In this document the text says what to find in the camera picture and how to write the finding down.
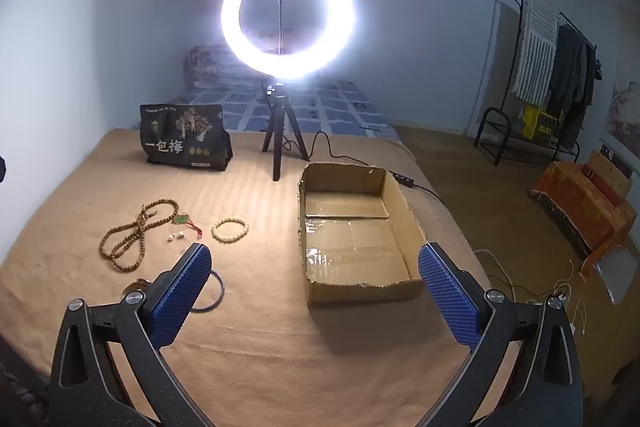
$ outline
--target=bed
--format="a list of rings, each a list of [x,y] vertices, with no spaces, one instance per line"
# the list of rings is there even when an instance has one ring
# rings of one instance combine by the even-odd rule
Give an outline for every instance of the bed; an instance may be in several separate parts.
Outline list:
[[[262,40],[267,46],[271,41]],[[227,130],[264,131],[270,108],[265,88],[273,79],[241,64],[224,44],[197,46],[186,61],[190,89],[174,103],[223,107]],[[362,90],[350,80],[316,74],[303,82],[287,84],[300,130],[327,134],[381,137],[400,140]],[[286,121],[286,132],[289,121]]]
[[[150,165],[136,131],[105,136],[34,214],[2,265],[1,333],[34,367],[48,371],[69,301],[118,301],[129,283],[153,280],[194,241],[187,231],[185,241],[168,243],[169,233],[184,228],[178,225],[150,230],[146,257],[129,274],[98,255],[107,230],[132,221],[145,203],[174,198],[205,230],[202,241],[210,246],[226,294],[215,311],[190,315],[162,352],[216,425],[415,425],[468,351],[454,341],[426,291],[412,301],[308,308],[296,199],[306,163],[286,153],[282,178],[274,183],[272,156],[260,153],[261,134],[231,134],[234,158],[225,172]],[[333,136],[332,148],[430,187],[412,156],[391,140]],[[324,143],[314,160],[330,160]],[[487,288],[447,209],[420,190],[402,191],[428,239]],[[216,243],[209,230],[224,216],[246,219],[249,234],[232,245]],[[137,255],[135,245],[123,260]],[[198,305],[213,301],[217,292],[208,282]],[[134,403],[153,416],[119,349],[115,355]],[[515,356],[513,346],[480,414],[496,405]]]

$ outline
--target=clothes rack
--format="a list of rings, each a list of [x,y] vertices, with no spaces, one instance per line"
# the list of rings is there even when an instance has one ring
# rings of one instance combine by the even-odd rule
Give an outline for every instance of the clothes rack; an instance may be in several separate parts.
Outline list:
[[[506,103],[507,95],[509,93],[511,83],[513,80],[513,72],[516,65],[516,58],[518,56],[518,51],[520,50],[520,44],[521,44],[520,37],[522,36],[522,17],[524,15],[524,2],[525,0],[520,0],[519,2],[516,1],[520,9],[520,16],[518,19],[518,32],[516,35],[515,46],[513,49],[513,58],[511,59],[511,68],[509,71],[507,85],[504,87],[502,102],[500,102],[500,107],[490,106],[485,110],[484,115],[482,115],[480,127],[478,128],[478,134],[476,134],[474,147],[480,146],[482,147],[482,149],[488,152],[491,155],[491,157],[494,159],[494,166],[497,166],[498,163],[500,163],[500,160],[503,158],[503,156],[505,157],[505,159],[515,161],[515,162],[548,166],[549,163],[556,161],[556,158],[558,158],[558,153],[571,155],[574,158],[574,163],[576,163],[578,161],[578,156],[580,155],[580,145],[578,144],[577,141],[574,143],[571,149],[565,146],[562,146],[560,143],[560,140],[554,137],[549,141],[548,144],[536,143],[524,137],[521,133],[514,132],[513,123],[511,122],[511,117],[508,114],[506,114],[504,111],[504,104]],[[569,26],[571,26],[572,29],[577,31],[584,38],[584,41],[587,43],[588,46],[590,46],[593,49],[593,52],[595,53],[596,46],[592,44],[589,41],[589,39],[587,39],[587,37],[584,36],[584,34],[575,26],[575,24],[572,23],[571,20],[566,15],[564,15],[564,13],[562,13],[560,10],[558,10],[558,15],[560,15],[566,21],[566,23]],[[500,116],[504,120],[504,123],[499,123],[497,121],[490,120],[489,117],[492,114]],[[481,141],[482,131],[484,131],[485,125],[488,125],[489,127],[497,131],[502,136],[500,143]],[[536,147],[541,148],[542,150],[553,151],[553,156],[549,156],[548,154],[545,154],[543,152],[534,152],[532,150],[523,150],[517,147],[516,148],[508,147],[508,142],[510,139],[513,139],[519,142],[528,142],[530,144],[535,145]]]

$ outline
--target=black rubber ring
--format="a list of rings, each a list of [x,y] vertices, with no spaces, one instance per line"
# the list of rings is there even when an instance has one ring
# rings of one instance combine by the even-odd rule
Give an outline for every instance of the black rubber ring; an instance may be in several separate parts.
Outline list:
[[[191,313],[210,312],[212,310],[215,310],[220,305],[220,302],[222,302],[222,298],[225,296],[225,283],[223,282],[222,277],[220,277],[220,274],[218,272],[214,272],[213,270],[211,270],[211,275],[218,279],[218,282],[220,283],[220,295],[212,305],[209,305],[206,308],[191,308]]]

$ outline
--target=blue checkered bedspread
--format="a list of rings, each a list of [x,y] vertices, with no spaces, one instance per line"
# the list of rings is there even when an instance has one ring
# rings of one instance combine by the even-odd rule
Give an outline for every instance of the blue checkered bedspread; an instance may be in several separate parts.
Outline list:
[[[383,120],[378,110],[353,82],[314,82],[287,86],[300,131],[327,134],[383,137],[400,141],[398,134]],[[223,107],[223,124],[231,131],[265,131],[270,109],[260,86],[220,84],[194,89],[174,103],[217,103]],[[290,131],[289,121],[285,131]]]

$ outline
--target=orange cloth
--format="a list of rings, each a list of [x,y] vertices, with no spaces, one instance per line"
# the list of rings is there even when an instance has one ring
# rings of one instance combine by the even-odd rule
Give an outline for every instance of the orange cloth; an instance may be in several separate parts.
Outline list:
[[[553,162],[529,192],[533,196],[546,194],[580,233],[591,250],[580,268],[588,277],[591,266],[610,248],[626,244],[637,213],[627,201],[614,206],[580,167],[575,163]]]

